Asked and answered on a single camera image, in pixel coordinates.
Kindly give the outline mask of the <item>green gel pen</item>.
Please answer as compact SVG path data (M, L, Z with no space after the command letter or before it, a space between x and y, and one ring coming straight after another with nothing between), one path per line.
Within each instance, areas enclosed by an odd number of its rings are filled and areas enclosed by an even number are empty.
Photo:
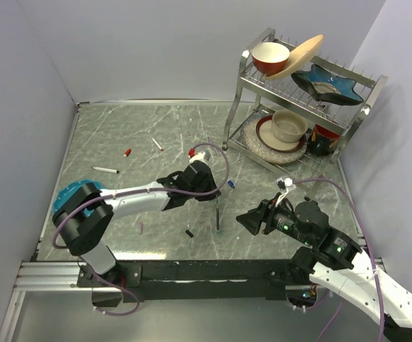
M215 198L215 213L216 213L216 233L219 234L220 230L220 197Z

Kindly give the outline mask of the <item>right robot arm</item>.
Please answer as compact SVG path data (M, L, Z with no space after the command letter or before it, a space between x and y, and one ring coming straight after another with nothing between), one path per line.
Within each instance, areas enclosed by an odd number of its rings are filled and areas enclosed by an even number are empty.
M332 227L314 201L293 207L264 199L236 220L253 235L279 231L302 243L291 259L298 284L321 285L383 326L390 341L412 341L412 293L404 289L347 234Z

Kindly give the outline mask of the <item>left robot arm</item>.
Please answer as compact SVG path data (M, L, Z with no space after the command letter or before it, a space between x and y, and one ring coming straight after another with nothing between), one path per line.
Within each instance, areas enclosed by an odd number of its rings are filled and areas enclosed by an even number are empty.
M210 167L200 160L145 186L121 190L102 188L97 182L81 181L80 187L55 210L52 222L59 227L80 205L97 198L66 221L60 231L70 254L82 258L103 286L118 280L120 269L102 237L111 222L144 212L162 212L183 206L188 200L215 200L220 191Z

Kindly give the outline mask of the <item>black pen cap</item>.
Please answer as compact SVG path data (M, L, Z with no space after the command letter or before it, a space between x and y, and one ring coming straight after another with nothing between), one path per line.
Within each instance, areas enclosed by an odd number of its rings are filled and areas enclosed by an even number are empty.
M193 238L193 237L194 237L193 233L192 233L189 229L186 229L186 230L185 230L185 233L186 233L190 238Z

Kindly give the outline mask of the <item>silver glitter plate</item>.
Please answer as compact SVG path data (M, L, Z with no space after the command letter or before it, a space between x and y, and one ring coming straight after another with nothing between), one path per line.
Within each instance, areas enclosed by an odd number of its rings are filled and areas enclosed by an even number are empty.
M272 164L286 165L299 160L307 150L307 142L297 151L283 153L270 149L260 141L256 133L256 124L263 117L265 116L254 116L245 120L240 129L240 139L244 147L257 157Z

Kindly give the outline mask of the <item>white red-tip marker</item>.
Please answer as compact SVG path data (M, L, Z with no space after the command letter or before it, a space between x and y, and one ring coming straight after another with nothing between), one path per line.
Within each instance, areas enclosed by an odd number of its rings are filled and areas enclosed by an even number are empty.
M151 140L153 141L157 149L159 149L162 152L164 151L164 148L159 144L159 142L155 138L151 137Z

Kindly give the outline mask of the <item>red brown plate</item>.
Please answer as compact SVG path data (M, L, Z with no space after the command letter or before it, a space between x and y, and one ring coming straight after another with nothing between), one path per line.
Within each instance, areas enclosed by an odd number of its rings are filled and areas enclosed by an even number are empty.
M277 152L289 153L294 152L302 148L307 141L307 137L303 135L296 142L282 142L278 140L272 133L272 116L267 115L256 124L256 133L260 141L267 147Z

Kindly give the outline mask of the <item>beige ceramic bowl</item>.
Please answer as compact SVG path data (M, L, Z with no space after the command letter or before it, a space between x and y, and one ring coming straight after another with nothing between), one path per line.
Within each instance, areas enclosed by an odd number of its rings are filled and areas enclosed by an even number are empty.
M271 132L284 143L300 140L308 128L308 121L290 110L278 110L272 115Z

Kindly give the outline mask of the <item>black red patterned cup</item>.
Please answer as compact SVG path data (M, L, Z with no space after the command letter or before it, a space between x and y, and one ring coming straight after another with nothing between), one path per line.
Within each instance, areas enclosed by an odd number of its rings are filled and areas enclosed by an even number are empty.
M307 150L314 156L326 157L333 153L340 135L315 125L307 142Z

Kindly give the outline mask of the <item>white black-tip marker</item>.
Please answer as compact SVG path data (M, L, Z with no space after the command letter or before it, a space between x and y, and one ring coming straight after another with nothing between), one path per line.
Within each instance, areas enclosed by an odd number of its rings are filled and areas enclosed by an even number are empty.
M106 173L110 173L110 174L119 174L120 170L116 170L116 169L111 169L111 168L107 168L107 167L92 167L92 170L98 171L98 172L106 172Z

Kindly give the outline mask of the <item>steel dish rack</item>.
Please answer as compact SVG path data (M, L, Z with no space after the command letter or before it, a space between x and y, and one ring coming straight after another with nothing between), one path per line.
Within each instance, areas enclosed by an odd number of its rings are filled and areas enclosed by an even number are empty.
M235 99L225 122L222 139L223 150L231 147L277 175L290 175L293 177L300 177L301 175L324 176L328 167L339 161L341 153L374 107L388 81L388 76L381 75L377 79L373 79L322 58L319 55L319 49L323 40L324 36L318 35L299 46L295 46L277 38L276 31L273 28L267 28L242 52ZM283 45L293 54L297 54L302 49L306 52L302 56L302 61L289 67L288 71L281 71L276 76L265 76L254 66L252 52L266 42ZM356 85L361 87L359 95L363 98L362 103L358 105L338 105L309 95L291 78L293 72L300 70L307 64L319 66L333 76L355 81ZM338 145L326 157L316 157L310 152L305 152L299 159L291 162L270 162L264 159L261 155L252 151L250 145L244 141L244 136L241 133L242 126L239 126L235 131L230 130L244 90L248 90L255 95L254 109L249 117L272 114L274 113L273 105L279 105L306 118L311 124L320 125L338 134Z

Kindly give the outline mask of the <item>red white bowl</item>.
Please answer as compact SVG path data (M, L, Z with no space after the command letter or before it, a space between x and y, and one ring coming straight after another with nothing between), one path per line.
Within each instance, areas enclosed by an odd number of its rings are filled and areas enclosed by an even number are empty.
M251 52L255 68L265 76L282 71L287 64L290 50L280 43L264 42Z

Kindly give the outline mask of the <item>blue polka dot plate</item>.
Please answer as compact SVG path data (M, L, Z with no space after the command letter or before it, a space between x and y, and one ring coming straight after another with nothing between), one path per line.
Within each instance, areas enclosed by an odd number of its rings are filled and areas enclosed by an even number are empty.
M57 195L53 202L53 214L55 214L83 185L92 183L99 190L103 189L103 185L98 181L88 179L78 180L72 182L67 187L63 188Z

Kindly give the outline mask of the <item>blue star-shaped dish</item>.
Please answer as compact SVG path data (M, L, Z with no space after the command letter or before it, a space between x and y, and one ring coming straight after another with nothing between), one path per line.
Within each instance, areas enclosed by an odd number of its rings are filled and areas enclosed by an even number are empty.
M335 76L317 64L312 64L309 71L294 72L291 78L317 102L355 106L364 101L354 90L355 80Z

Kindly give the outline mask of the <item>beige wooden plate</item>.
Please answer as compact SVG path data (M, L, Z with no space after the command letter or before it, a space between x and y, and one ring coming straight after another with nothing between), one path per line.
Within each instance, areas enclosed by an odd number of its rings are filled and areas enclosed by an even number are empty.
M290 52L284 69L274 75L266 76L267 80L274 80L290 76L298 71L304 64L308 63L318 52L323 44L324 35L319 34L310 38Z

